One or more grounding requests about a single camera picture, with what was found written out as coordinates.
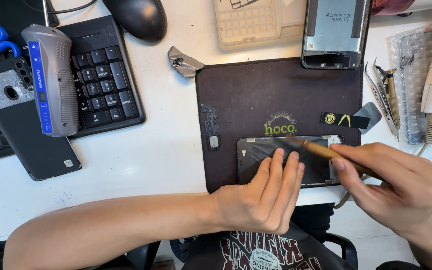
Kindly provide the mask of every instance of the brush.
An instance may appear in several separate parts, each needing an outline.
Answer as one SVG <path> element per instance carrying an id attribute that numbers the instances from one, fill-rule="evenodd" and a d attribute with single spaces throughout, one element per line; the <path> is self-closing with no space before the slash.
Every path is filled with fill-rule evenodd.
<path id="1" fill-rule="evenodd" d="M 302 140 L 302 139 L 294 138 L 294 137 L 291 137 L 289 135 L 286 135 L 286 139 L 288 139 L 288 140 L 290 140 L 290 141 L 292 141 L 294 143 L 297 143 L 297 144 L 301 145 L 301 148 L 303 148 L 305 150 L 308 150 L 309 152 L 311 152 L 313 154 L 316 154 L 316 155 L 321 156 L 323 158 L 327 158 L 329 160 L 331 160 L 333 158 L 345 158 L 345 159 L 347 159 L 346 157 L 341 156 L 337 152 L 335 152 L 335 151 L 333 151 L 333 150 L 331 150 L 331 149 L 329 149 L 327 147 L 324 147 L 324 146 L 319 145 L 319 144 L 315 144 L 315 143 L 307 141 L 307 140 Z M 356 163 L 354 161 L 351 161 L 349 159 L 347 159 L 347 160 L 351 164 L 353 164 L 354 168 L 356 168 L 356 170 L 357 170 L 358 173 L 369 175 L 371 177 L 374 177 L 376 179 L 379 179 L 381 181 L 386 182 L 380 175 L 378 175 L 377 173 L 375 173 L 374 170 L 372 170 L 372 169 L 370 169 L 370 168 L 368 168 L 366 166 L 363 166 L 363 165 L 361 165 L 359 163 Z"/>

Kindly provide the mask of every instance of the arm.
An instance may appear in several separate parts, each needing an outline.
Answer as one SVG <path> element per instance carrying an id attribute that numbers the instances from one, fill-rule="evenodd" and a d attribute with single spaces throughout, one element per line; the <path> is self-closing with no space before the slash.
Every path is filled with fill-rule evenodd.
<path id="1" fill-rule="evenodd" d="M 262 163 L 248 185 L 213 194 L 108 199 L 45 214 L 8 238 L 5 270 L 75 270 L 106 263 L 159 240 L 226 230 L 283 234 L 296 205 L 304 165 L 284 151 Z"/>
<path id="2" fill-rule="evenodd" d="M 334 158 L 341 184 L 370 217 L 405 238 L 417 261 L 432 269 L 432 163 L 384 144 L 331 145 L 388 183 L 365 185 L 344 158 Z"/>

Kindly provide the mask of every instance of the fingernail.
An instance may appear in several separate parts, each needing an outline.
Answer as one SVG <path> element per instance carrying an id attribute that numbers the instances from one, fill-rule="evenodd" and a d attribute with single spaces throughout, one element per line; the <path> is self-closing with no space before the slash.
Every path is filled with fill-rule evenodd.
<path id="1" fill-rule="evenodd" d="M 336 170 L 341 171 L 344 170 L 344 161 L 340 157 L 335 157 L 331 160 L 333 162 L 333 166 L 336 168 Z"/>

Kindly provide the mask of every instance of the bubble wrap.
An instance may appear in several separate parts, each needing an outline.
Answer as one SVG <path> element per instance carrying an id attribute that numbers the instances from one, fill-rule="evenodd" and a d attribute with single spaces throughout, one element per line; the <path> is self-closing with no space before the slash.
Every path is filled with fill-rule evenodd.
<path id="1" fill-rule="evenodd" d="M 424 83 L 432 61 L 432 24 L 388 37 L 390 64 L 398 68 L 394 84 L 398 96 L 401 150 L 423 145 L 426 114 L 421 112 Z"/>

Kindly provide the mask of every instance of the white desk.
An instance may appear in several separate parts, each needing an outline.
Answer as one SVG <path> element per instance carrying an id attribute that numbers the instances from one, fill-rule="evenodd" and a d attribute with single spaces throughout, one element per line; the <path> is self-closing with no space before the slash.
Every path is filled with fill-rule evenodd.
<path id="1" fill-rule="evenodd" d="M 87 0 L 73 0 L 71 7 Z M 168 18 L 163 42 L 148 46 L 125 34 L 135 79 L 147 121 L 140 126 L 106 132 L 72 141 L 81 160 L 80 171 L 41 182 L 32 181 L 16 156 L 0 159 L 0 241 L 19 225 L 43 213 L 115 197 L 206 192 L 195 81 L 174 71 L 167 52 L 176 46 L 199 61 L 222 64 L 295 57 L 299 42 L 222 51 L 218 46 L 212 0 L 162 0 Z M 69 8 L 66 0 L 52 0 L 57 10 Z M 98 1 L 83 11 L 59 15 L 61 25 L 110 13 Z M 408 18 L 372 17 L 366 59 L 389 67 L 386 38 L 432 23 L 432 10 Z M 373 101 L 364 84 L 363 104 Z M 362 137 L 363 143 L 383 142 L 397 147 L 387 124 L 381 120 Z M 424 157 L 432 160 L 432 146 Z M 303 189 L 298 205 L 339 201 L 340 186 Z"/>

